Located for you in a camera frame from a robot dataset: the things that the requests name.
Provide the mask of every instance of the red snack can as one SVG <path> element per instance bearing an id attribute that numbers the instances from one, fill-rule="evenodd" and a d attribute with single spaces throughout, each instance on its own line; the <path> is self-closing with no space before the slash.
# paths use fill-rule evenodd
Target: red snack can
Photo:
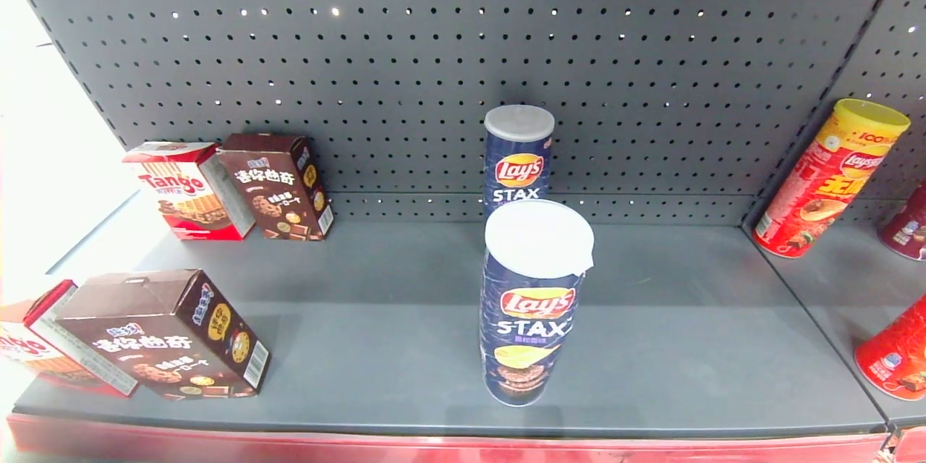
<path id="1" fill-rule="evenodd" d="M 856 348 L 856 363 L 878 389 L 900 400 L 926 395 L 926 296 Z"/>
<path id="2" fill-rule="evenodd" d="M 836 101 L 830 119 L 755 226 L 755 242 L 783 258 L 803 255 L 861 192 L 909 126 L 909 118 L 883 105 Z"/>
<path id="3" fill-rule="evenodd" d="M 905 258 L 926 261 L 926 182 L 878 233 L 880 241 Z"/>

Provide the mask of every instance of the lay's logo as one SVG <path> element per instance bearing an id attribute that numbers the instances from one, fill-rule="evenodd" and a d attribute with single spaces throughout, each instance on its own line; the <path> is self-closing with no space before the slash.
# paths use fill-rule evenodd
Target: lay's logo
<path id="1" fill-rule="evenodd" d="M 553 320 L 572 308 L 575 288 L 518 288 L 502 294 L 502 312 L 510 317 Z"/>
<path id="2" fill-rule="evenodd" d="M 530 186 L 543 172 L 543 157 L 513 153 L 496 164 L 496 180 L 509 188 Z"/>
<path id="3" fill-rule="evenodd" d="M 843 174 L 850 179 L 863 179 L 869 177 L 871 172 L 884 161 L 884 156 L 890 150 L 887 145 L 867 147 L 863 150 L 850 153 L 840 164 Z"/>

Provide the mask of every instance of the brown cookie box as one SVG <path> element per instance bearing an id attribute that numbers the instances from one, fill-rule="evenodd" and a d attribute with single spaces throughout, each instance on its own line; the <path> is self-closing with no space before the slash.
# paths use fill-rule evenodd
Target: brown cookie box
<path id="1" fill-rule="evenodd" d="M 304 136 L 232 134 L 218 150 L 268 239 L 322 241 L 334 212 Z"/>
<path id="2" fill-rule="evenodd" d="M 256 394 L 269 353 L 198 269 L 93 276 L 57 323 L 170 400 Z"/>

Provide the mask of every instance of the red shelf edge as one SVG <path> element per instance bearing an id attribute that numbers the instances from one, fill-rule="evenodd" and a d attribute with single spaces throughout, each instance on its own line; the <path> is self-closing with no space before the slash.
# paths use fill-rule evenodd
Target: red shelf edge
<path id="1" fill-rule="evenodd" d="M 137 427 L 24 414 L 7 416 L 24 452 L 145 461 L 354 463 L 870 463 L 886 434 L 770 440 L 525 440 L 232 433 Z"/>

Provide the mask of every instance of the lay's stax chip can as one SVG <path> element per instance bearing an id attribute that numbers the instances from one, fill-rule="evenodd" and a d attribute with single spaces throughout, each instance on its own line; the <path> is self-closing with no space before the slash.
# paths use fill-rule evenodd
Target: lay's stax chip can
<path id="1" fill-rule="evenodd" d="M 518 200 L 485 224 L 480 350 L 489 393 L 506 406 L 540 397 L 566 335 L 585 271 L 592 227 L 552 200 Z"/>
<path id="2" fill-rule="evenodd" d="M 556 121 L 530 105 L 503 105 L 485 115 L 486 218 L 513 200 L 542 199 L 550 180 L 550 145 Z"/>
<path id="3" fill-rule="evenodd" d="M 783 258 L 799 258 L 836 222 L 910 120 L 870 103 L 836 101 L 791 175 L 753 230 L 755 242 Z"/>

